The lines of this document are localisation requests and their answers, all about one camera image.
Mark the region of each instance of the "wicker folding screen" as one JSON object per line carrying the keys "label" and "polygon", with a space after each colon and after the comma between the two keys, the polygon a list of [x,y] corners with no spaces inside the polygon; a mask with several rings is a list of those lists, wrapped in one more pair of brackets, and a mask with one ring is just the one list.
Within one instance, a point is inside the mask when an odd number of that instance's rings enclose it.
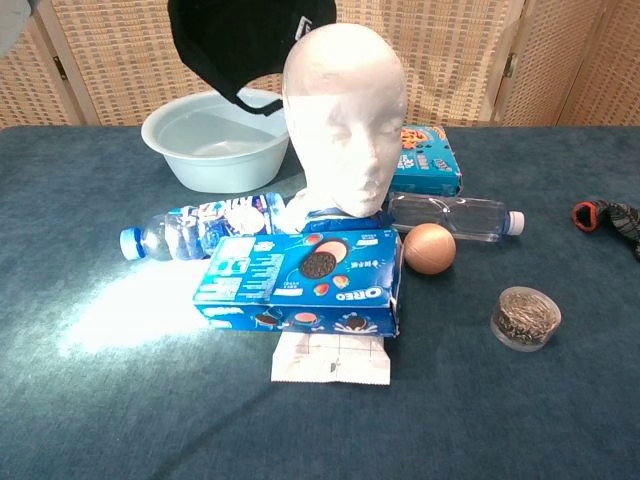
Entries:
{"label": "wicker folding screen", "polygon": [[555,125],[606,0],[531,0],[504,125]]}
{"label": "wicker folding screen", "polygon": [[[160,104],[207,89],[180,62],[166,2],[54,0],[103,124],[137,124]],[[339,21],[370,26],[404,61],[409,121],[488,121],[508,48],[503,33],[522,0],[342,0]],[[280,76],[250,86],[279,91]]]}
{"label": "wicker folding screen", "polygon": [[601,34],[560,118],[562,124],[640,124],[640,4],[610,3]]}
{"label": "wicker folding screen", "polygon": [[166,1],[53,6],[103,125],[140,124],[163,103],[210,88],[181,63]]}
{"label": "wicker folding screen", "polygon": [[339,21],[380,33],[403,61],[408,121],[488,122],[519,0],[343,0]]}
{"label": "wicker folding screen", "polygon": [[18,43],[0,57],[0,128],[22,124],[68,124],[74,117],[47,68],[30,21]]}

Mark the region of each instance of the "oreo box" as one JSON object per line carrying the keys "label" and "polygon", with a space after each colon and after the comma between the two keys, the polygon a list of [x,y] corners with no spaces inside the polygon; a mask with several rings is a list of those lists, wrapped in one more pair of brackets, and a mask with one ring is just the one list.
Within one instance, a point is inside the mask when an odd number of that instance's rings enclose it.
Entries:
{"label": "oreo box", "polygon": [[408,125],[402,129],[402,154],[391,192],[453,197],[462,189],[462,173],[440,127]]}
{"label": "oreo box", "polygon": [[395,230],[224,237],[193,301],[212,326],[398,334]]}

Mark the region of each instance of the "clear plastic container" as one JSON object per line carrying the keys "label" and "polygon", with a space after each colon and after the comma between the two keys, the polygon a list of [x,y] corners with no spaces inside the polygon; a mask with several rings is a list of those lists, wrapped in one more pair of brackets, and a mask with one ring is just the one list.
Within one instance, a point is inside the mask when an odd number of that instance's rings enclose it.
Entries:
{"label": "clear plastic container", "polygon": [[546,345],[562,316],[553,300],[533,288],[504,290],[491,315],[491,330],[506,346],[535,352]]}
{"label": "clear plastic container", "polygon": [[524,214],[510,211],[494,200],[391,193],[389,214],[393,226],[408,232],[423,223],[437,223],[461,240],[496,242],[505,235],[520,235]]}

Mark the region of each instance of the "black fabric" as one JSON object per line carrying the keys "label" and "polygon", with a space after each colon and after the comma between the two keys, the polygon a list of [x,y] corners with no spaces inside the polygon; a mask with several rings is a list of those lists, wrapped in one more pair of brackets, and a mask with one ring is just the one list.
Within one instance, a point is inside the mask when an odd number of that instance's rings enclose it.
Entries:
{"label": "black fabric", "polygon": [[333,0],[169,0],[168,9],[182,62],[230,102],[265,115],[282,108],[282,101],[256,108],[238,91],[282,73],[299,31],[336,21]]}
{"label": "black fabric", "polygon": [[31,7],[31,15],[33,15],[34,13],[36,13],[36,7],[38,6],[38,3],[40,3],[40,0],[27,0],[29,2],[29,6]]}
{"label": "black fabric", "polygon": [[634,255],[640,262],[640,211],[606,200],[579,203],[573,209],[573,221],[584,232],[592,232],[607,217],[618,232],[633,242]]}

